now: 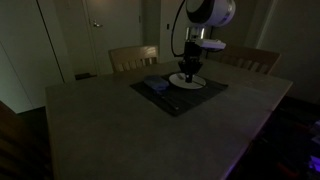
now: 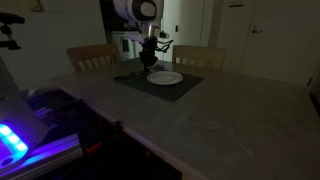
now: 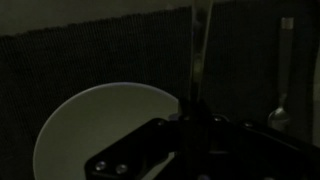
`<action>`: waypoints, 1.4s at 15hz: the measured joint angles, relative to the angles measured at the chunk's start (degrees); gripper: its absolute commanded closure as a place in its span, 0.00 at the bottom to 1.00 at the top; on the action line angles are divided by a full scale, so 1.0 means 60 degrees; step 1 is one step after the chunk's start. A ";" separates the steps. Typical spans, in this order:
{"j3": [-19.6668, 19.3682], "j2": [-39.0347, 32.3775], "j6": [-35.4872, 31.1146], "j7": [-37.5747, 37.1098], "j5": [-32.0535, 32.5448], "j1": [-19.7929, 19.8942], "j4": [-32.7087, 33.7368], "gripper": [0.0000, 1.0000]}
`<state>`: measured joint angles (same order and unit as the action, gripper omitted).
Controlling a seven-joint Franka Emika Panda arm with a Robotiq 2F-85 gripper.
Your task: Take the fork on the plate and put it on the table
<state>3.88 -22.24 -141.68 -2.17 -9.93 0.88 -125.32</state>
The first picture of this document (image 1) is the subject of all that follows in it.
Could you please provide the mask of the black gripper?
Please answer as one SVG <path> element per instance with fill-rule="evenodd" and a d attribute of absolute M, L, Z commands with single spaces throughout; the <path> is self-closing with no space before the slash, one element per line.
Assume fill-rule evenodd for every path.
<path fill-rule="evenodd" d="M 194 42 L 186 42 L 183 60 L 178 62 L 180 70 L 185 73 L 186 82 L 191 83 L 193 74 L 199 72 L 203 63 L 200 61 L 202 49 Z"/>

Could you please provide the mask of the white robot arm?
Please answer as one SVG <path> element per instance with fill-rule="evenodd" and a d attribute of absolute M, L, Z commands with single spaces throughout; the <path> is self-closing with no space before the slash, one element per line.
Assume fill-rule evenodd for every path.
<path fill-rule="evenodd" d="M 205 38 L 205 28 L 227 25 L 236 11 L 234 0 L 184 0 L 186 14 L 189 20 L 187 27 L 182 61 L 178 62 L 185 82 L 191 83 L 193 77 L 202 67 L 200 55 L 203 50 L 222 51 L 226 43 L 221 40 Z"/>

